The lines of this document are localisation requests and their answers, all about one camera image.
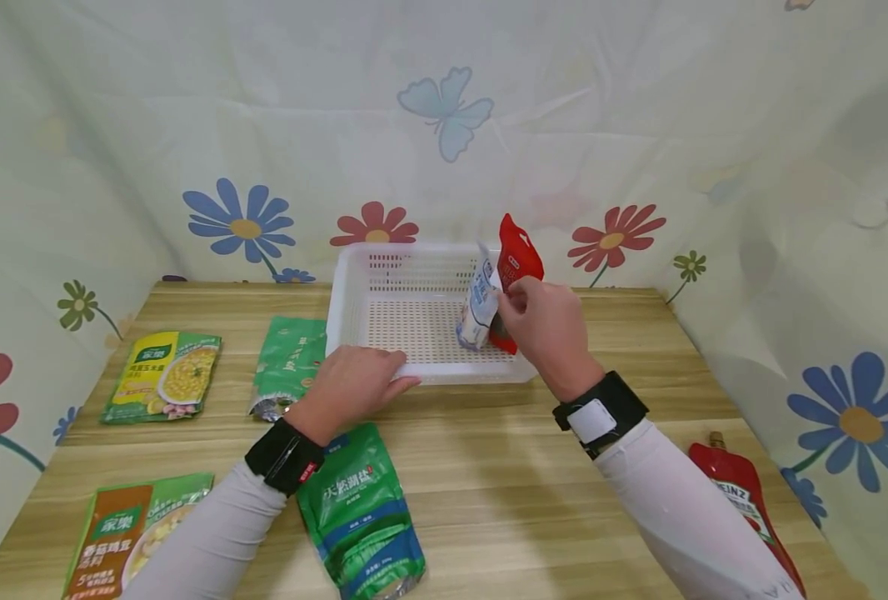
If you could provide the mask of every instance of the flower yellow center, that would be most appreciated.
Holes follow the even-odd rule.
[[[601,250],[610,250],[610,248],[613,247],[616,248],[621,245],[624,237],[623,233],[608,233],[604,236],[598,246],[601,246]]]
[[[364,241],[387,244],[387,242],[390,241],[390,233],[382,232],[381,229],[374,229],[373,232],[368,232],[367,235],[364,236]]]
[[[841,413],[841,429],[860,443],[874,443],[884,437],[884,425],[867,409],[852,406]]]
[[[235,221],[231,221],[231,233],[234,233],[238,238],[242,240],[253,240],[254,238],[259,238],[263,233],[261,230],[261,226],[258,223],[251,221],[250,219],[237,219]]]

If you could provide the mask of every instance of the green flower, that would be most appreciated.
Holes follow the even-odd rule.
[[[74,279],[73,282],[65,282],[64,289],[70,298],[65,297],[57,301],[57,307],[67,311],[61,317],[61,327],[77,331],[82,328],[84,320],[89,323],[94,321],[94,311],[101,309],[97,308],[95,292],[87,291],[77,279]]]
[[[684,254],[674,257],[674,266],[681,270],[681,278],[685,283],[696,282],[697,276],[707,271],[707,267],[704,266],[705,262],[707,262],[707,255],[702,254],[697,257],[697,252],[692,250],[686,257]]]

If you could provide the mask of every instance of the black wristband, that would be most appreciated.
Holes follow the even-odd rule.
[[[577,441],[581,442],[581,446],[585,453],[591,457],[591,460],[600,456],[604,447],[620,440],[634,428],[634,425],[644,421],[648,412],[647,406],[641,402],[641,399],[630,389],[625,380],[621,379],[621,375],[616,371],[610,371],[596,386],[577,397],[575,402],[562,403],[557,406],[553,410],[554,421],[557,421],[557,425],[562,431],[570,431],[571,423],[568,418],[591,403],[600,403],[603,406],[603,411],[613,419],[611,422],[613,428],[593,440],[581,440],[581,437],[577,436]]]
[[[324,448],[278,418],[244,456],[255,475],[290,497],[324,463]]]

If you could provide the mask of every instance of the blue flower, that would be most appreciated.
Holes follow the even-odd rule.
[[[797,473],[792,468],[782,468],[781,474],[784,475],[787,485],[791,486],[791,491],[800,500],[808,517],[811,518],[817,529],[821,529],[821,519],[827,518],[827,509],[824,508],[824,501],[814,490],[814,482],[806,477],[798,479]]]
[[[71,429],[71,423],[74,423],[74,419],[77,418],[80,409],[77,406],[71,406],[67,410],[67,415],[65,417],[60,417],[57,420],[57,427],[51,431],[51,435],[54,436],[54,446],[60,446],[60,443],[64,441],[64,436],[67,435],[67,430]]]
[[[317,277],[299,269],[281,269],[281,274],[275,274],[274,280],[278,283],[311,283],[316,282]]]
[[[800,447],[823,451],[842,440],[827,457],[825,467],[831,474],[841,473],[856,456],[858,479],[867,492],[881,490],[871,454],[888,469],[888,421],[881,421],[888,415],[888,390],[879,397],[884,375],[880,356],[863,352],[851,365],[849,382],[843,368],[836,365],[828,372],[810,367],[802,373],[806,385],[826,405],[799,393],[787,397],[787,406],[794,413],[826,425],[799,436]]]
[[[202,238],[224,238],[211,244],[211,250],[218,254],[234,253],[244,245],[244,257],[250,262],[263,259],[261,251],[270,257],[280,258],[281,251],[275,244],[293,246],[290,235],[277,232],[278,229],[294,225],[291,217],[279,216],[287,210],[287,201],[275,197],[267,201],[267,185],[255,185],[247,195],[247,215],[241,213],[241,201],[237,200],[234,183],[224,177],[217,180],[217,195],[224,203],[218,206],[210,196],[196,191],[184,192],[184,202],[188,207],[204,215],[190,215],[187,228]]]

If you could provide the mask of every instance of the green seasoning packet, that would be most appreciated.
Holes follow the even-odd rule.
[[[62,598],[120,596],[213,484],[214,473],[194,473],[98,490]]]
[[[427,567],[404,491],[374,423],[331,442],[297,490],[307,531],[342,600],[400,598]]]
[[[250,414],[277,421],[280,406],[296,403],[317,376],[327,345],[326,321],[274,317],[254,373]]]
[[[102,423],[142,423],[193,417],[203,409],[221,338],[160,331],[131,346]]]

